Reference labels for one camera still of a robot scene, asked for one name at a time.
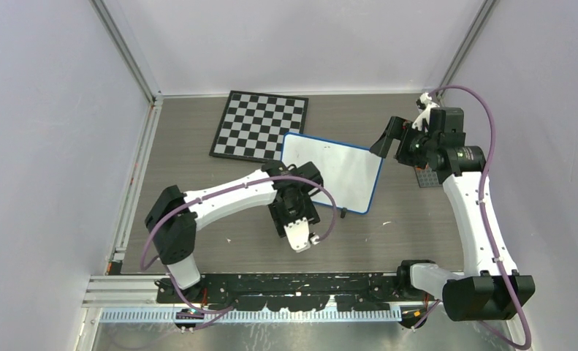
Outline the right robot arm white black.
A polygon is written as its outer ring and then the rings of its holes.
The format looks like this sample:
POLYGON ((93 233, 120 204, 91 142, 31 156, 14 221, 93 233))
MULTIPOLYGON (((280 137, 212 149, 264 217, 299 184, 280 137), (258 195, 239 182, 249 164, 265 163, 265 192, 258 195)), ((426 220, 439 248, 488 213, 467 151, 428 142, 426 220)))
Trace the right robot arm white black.
POLYGON ((453 321, 510 320, 536 291, 533 277, 522 275, 503 241, 492 205, 486 156, 465 143, 464 112, 435 107, 420 122, 389 119, 370 152, 386 158, 394 140, 394 158, 402 165, 434 171, 452 206, 463 250, 463 272, 440 268, 432 260, 403 260, 396 290, 414 300, 428 294, 440 300, 453 321))

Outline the whiteboard with blue frame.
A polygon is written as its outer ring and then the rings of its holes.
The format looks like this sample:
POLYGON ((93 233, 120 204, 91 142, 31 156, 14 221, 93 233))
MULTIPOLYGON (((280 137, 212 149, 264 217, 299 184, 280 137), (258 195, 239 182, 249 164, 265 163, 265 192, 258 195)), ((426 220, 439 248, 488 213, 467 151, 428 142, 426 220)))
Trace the whiteboard with blue frame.
POLYGON ((384 160, 366 147, 290 132, 284 136, 281 161, 296 166, 312 162, 338 208, 367 214, 384 160))

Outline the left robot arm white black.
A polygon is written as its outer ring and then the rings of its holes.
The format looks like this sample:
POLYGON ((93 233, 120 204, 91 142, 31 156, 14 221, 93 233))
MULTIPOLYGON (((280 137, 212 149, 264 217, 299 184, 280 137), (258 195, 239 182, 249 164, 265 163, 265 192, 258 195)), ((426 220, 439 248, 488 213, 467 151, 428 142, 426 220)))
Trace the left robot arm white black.
POLYGON ((194 259, 199 231, 220 219, 250 208, 268 208, 277 234, 295 252, 324 240, 310 226, 320 221, 312 197, 324 192, 324 179, 312 162, 301 166, 271 161, 254 172, 212 188, 183 192, 176 185, 165 188, 145 218, 156 259, 169 273, 169 283, 183 301, 202 296, 202 275, 194 259))

